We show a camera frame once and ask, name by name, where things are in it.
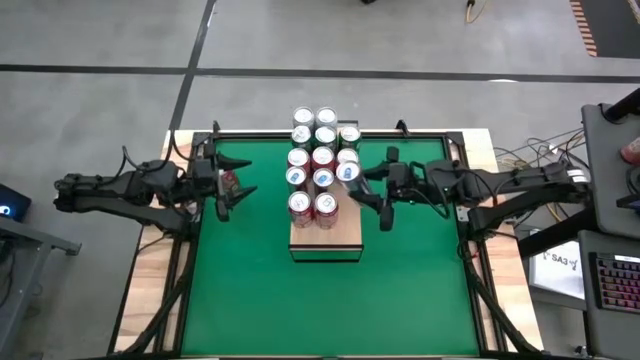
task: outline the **red soda can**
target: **red soda can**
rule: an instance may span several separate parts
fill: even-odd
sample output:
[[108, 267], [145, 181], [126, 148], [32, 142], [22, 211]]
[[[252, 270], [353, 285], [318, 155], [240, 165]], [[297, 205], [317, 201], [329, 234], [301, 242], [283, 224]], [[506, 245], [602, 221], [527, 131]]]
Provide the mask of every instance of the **red soda can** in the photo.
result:
[[316, 148], [311, 155], [311, 167], [313, 170], [329, 169], [333, 171], [336, 168], [333, 151], [326, 146]]
[[218, 179], [220, 188], [228, 194], [232, 194], [240, 189], [240, 180], [233, 170], [220, 170]]
[[289, 196], [289, 214], [295, 227], [308, 227], [313, 224], [313, 206], [311, 197], [303, 191], [296, 191]]
[[620, 149], [620, 155], [629, 164], [640, 165], [640, 137]]
[[304, 169], [307, 175], [311, 174], [311, 159], [309, 153], [304, 149], [295, 148], [287, 155], [287, 167], [297, 166]]
[[307, 189], [307, 173], [301, 167], [290, 167], [287, 169], [287, 184], [289, 184], [289, 192], [305, 191]]
[[316, 224], [321, 229], [331, 229], [338, 222], [338, 200], [331, 193], [322, 193], [314, 204]]

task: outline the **green table surface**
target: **green table surface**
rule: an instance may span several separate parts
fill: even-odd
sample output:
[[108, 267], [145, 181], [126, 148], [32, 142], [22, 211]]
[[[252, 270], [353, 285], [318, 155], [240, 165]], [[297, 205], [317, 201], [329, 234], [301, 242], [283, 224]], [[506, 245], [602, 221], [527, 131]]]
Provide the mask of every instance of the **green table surface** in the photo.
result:
[[[441, 140], [365, 140], [363, 167], [444, 158]], [[294, 263], [288, 251], [289, 141], [222, 141], [250, 159], [237, 174], [258, 190], [221, 223], [208, 202], [183, 355], [477, 355], [455, 219], [397, 204], [391, 232], [362, 209], [359, 263]], [[377, 191], [382, 183], [372, 183]]]

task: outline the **black metal frame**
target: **black metal frame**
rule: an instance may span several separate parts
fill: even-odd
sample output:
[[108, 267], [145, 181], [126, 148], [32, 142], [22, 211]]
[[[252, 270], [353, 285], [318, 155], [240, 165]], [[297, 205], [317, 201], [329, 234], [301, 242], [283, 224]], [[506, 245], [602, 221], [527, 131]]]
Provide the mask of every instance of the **black metal frame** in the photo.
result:
[[530, 258], [562, 245], [570, 239], [578, 237], [578, 231], [598, 231], [597, 224], [595, 208], [591, 205], [587, 206], [569, 218], [520, 240], [518, 242], [520, 257]]
[[[415, 139], [432, 139], [432, 140], [440, 140], [443, 146], [443, 152], [446, 156], [447, 159], [451, 159], [452, 158], [452, 151], [451, 151], [451, 146], [455, 146], [457, 149], [457, 152], [459, 154], [459, 160], [464, 164], [464, 165], [468, 165], [468, 159], [466, 156], [466, 149], [465, 149], [465, 144], [464, 144], [464, 137], [462, 132], [428, 132], [428, 131], [413, 131], [413, 132], [408, 132], [406, 130], [406, 124], [404, 124], [404, 122], [399, 122], [398, 126], [396, 127], [396, 129], [401, 130], [401, 131], [394, 131], [394, 130], [362, 130], [362, 136], [364, 139], [374, 139], [374, 140], [386, 140], [386, 139], [396, 139], [396, 140], [415, 140]], [[201, 144], [202, 140], [206, 138], [206, 135], [209, 134], [209, 132], [195, 132], [193, 134], [193, 140], [192, 140], [192, 145], [191, 145], [191, 152], [190, 152], [190, 157], [194, 156], [196, 153], [196, 149], [197, 147]], [[274, 131], [224, 131], [221, 130], [219, 133], [219, 138], [218, 140], [235, 140], [235, 141], [243, 141], [243, 140], [284, 140], [284, 139], [289, 139], [291, 136], [291, 130], [274, 130]], [[456, 217], [456, 223], [457, 225], [459, 224], [459, 220]], [[461, 236], [461, 232], [458, 231], [458, 238], [460, 239], [461, 243], [466, 244], [466, 242], [463, 240], [463, 237]], [[189, 246], [189, 250], [188, 250], [188, 254], [187, 254], [187, 261], [185, 266], [188, 266], [188, 264], [195, 264], [195, 256], [197, 254], [197, 248], [198, 248], [198, 239], [194, 238], [194, 239], [190, 239], [190, 246]], [[485, 284], [487, 286], [488, 291], [491, 293], [491, 295], [495, 298], [496, 297], [496, 290], [495, 290], [495, 285], [493, 282], [493, 276], [492, 273], [490, 271], [491, 266], [489, 263], [489, 256], [488, 256], [488, 252], [486, 249], [486, 246], [484, 243], [478, 243], [478, 258], [481, 264], [481, 268], [482, 268], [482, 278], [485, 281]], [[174, 289], [175, 284], [174, 284], [174, 280], [176, 278], [176, 274], [178, 271], [178, 266], [177, 266], [177, 259], [179, 259], [180, 257], [180, 251], [182, 250], [182, 242], [180, 240], [177, 240], [176, 242], [174, 242], [174, 246], [172, 246], [171, 249], [171, 255], [170, 255], [170, 261], [169, 261], [169, 266], [168, 266], [168, 270], [167, 270], [167, 280], [165, 282], [165, 288], [164, 288], [164, 292], [163, 292], [163, 301], [167, 298], [168, 294], [171, 292], [171, 290]], [[186, 326], [186, 320], [187, 320], [187, 313], [188, 313], [188, 307], [189, 307], [189, 296], [191, 293], [191, 284], [193, 282], [193, 274], [194, 272], [191, 271], [189, 273], [189, 277], [187, 279], [187, 283], [186, 283], [186, 289], [184, 291], [184, 293], [181, 295], [180, 297], [180, 304], [179, 304], [179, 310], [178, 310], [178, 317], [177, 317], [177, 324], [176, 324], [176, 333], [175, 333], [175, 337], [174, 337], [174, 342], [173, 342], [173, 346], [171, 350], [164, 350], [164, 337], [166, 335], [166, 323], [167, 323], [167, 319], [165, 318], [159, 329], [158, 329], [158, 333], [155, 337], [155, 342], [154, 342], [154, 346], [153, 346], [153, 352], [152, 353], [144, 353], [144, 354], [115, 354], [114, 353], [114, 349], [115, 349], [115, 344], [116, 344], [116, 340], [117, 340], [117, 336], [118, 336], [118, 332], [120, 330], [120, 325], [121, 325], [121, 321], [122, 321], [122, 316], [123, 316], [123, 312], [124, 312], [124, 307], [126, 305], [126, 299], [128, 296], [128, 292], [129, 292], [129, 285], [131, 283], [131, 278], [133, 276], [133, 270], [135, 268], [135, 262], [137, 260], [137, 256], [134, 258], [133, 262], [132, 262], [132, 266], [131, 266], [131, 270], [129, 272], [129, 276], [127, 279], [127, 288], [124, 291], [123, 294], [123, 298], [121, 300], [121, 304], [120, 304], [120, 311], [118, 313], [118, 318], [116, 319], [116, 323], [115, 323], [115, 327], [114, 327], [114, 331], [112, 333], [112, 338], [111, 338], [111, 342], [110, 342], [110, 346], [108, 348], [108, 357], [109, 358], [114, 358], [118, 357], [121, 359], [176, 359], [176, 358], [182, 358], [181, 355], [181, 351], [182, 351], [182, 345], [183, 345], [183, 335], [184, 335], [184, 329]], [[471, 312], [472, 312], [472, 317], [473, 317], [473, 321], [474, 321], [474, 327], [475, 327], [475, 333], [476, 333], [476, 340], [478, 343], [478, 350], [480, 352], [480, 354], [483, 354], [487, 351], [490, 351], [488, 349], [488, 345], [487, 345], [487, 338], [486, 338], [486, 333], [485, 333], [485, 329], [484, 329], [484, 323], [482, 321], [482, 312], [480, 310], [480, 301], [479, 301], [479, 295], [476, 292], [476, 290], [473, 288], [472, 286], [472, 282], [471, 282], [471, 274], [469, 272], [469, 269], [464, 266], [464, 264], [462, 264], [464, 267], [464, 271], [465, 271], [465, 277], [467, 280], [467, 290], [469, 293], [469, 301], [470, 301], [470, 306], [471, 306]], [[498, 351], [500, 352], [504, 352], [507, 351], [507, 347], [506, 347], [506, 340], [505, 340], [505, 334], [502, 331], [502, 329], [500, 328], [497, 320], [493, 320], [493, 328], [494, 328], [494, 335], [496, 338], [496, 344], [498, 346]]]

